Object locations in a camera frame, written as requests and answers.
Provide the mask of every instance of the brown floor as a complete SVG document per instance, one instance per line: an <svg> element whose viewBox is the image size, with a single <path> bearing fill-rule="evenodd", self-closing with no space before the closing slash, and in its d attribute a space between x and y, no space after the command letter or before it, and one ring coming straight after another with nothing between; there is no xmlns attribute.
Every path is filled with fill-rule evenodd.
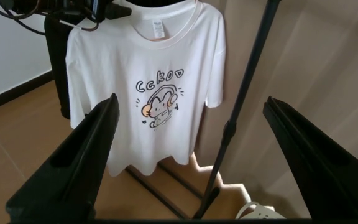
<svg viewBox="0 0 358 224"><path fill-rule="evenodd" d="M60 114L53 82L0 106L0 223L9 221L4 211L9 197L70 132L69 121ZM163 163L204 190L208 170L200 171L194 161L187 166L171 159ZM189 217L200 205L194 195L160 169L147 180ZM234 218L245 204L243 190L224 186L203 218ZM98 218L177 218L126 172L115 178L105 172L95 209Z"/></svg>

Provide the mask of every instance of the printed graphic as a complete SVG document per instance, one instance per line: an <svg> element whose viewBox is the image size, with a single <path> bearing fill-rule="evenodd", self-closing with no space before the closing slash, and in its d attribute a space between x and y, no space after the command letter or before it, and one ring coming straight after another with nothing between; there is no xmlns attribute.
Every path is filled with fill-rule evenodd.
<svg viewBox="0 0 358 224"><path fill-rule="evenodd" d="M175 75L177 78L182 77L184 70L180 69L177 71L169 71L167 75L163 72L158 71L156 82L149 81L146 86L143 86L143 81L136 83L136 90L139 93L149 93L150 90L154 90L155 83L158 85L162 82L169 81ZM136 107L139 103L142 106L141 113L144 117L148 118L142 120L143 124L149 123L150 128L156 128L160 125L165 124L173 115L173 110L179 110L177 103L178 95L183 96L184 91L181 88L177 88L172 84L165 84L160 86L157 90L153 91L147 102L141 103L139 99L136 101Z"/></svg>

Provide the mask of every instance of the white t-shirt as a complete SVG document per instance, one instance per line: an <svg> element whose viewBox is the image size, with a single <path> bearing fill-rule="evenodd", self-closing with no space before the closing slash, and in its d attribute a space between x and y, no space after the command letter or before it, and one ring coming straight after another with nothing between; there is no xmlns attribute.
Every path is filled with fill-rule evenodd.
<svg viewBox="0 0 358 224"><path fill-rule="evenodd" d="M169 156L187 164L204 103L222 101L226 42L221 13L195 0L146 8L94 32L73 29L66 56L71 126L115 93L120 118L108 158L111 176L133 165L150 175ZM154 22L165 37L155 38ZM93 27L84 20L81 27Z"/></svg>

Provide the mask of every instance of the beige curtain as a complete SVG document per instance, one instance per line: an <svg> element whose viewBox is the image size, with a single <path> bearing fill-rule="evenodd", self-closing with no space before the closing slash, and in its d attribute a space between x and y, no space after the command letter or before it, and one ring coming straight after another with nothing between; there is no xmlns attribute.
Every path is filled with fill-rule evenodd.
<svg viewBox="0 0 358 224"><path fill-rule="evenodd" d="M207 0L226 18L225 100L207 110L196 156L211 165L219 149L266 1ZM250 85L221 175L252 200L288 218L308 210L263 114L273 96L291 104L358 158L358 0L282 0Z"/></svg>

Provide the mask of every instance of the cartoon character print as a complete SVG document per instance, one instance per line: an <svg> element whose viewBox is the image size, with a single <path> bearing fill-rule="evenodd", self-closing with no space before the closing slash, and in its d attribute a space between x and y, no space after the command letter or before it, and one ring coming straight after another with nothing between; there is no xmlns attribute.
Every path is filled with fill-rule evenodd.
<svg viewBox="0 0 358 224"><path fill-rule="evenodd" d="M172 117L173 104L178 99L177 88L174 85L161 86L147 101L142 108L145 117L153 118L151 128L165 124Z"/></svg>

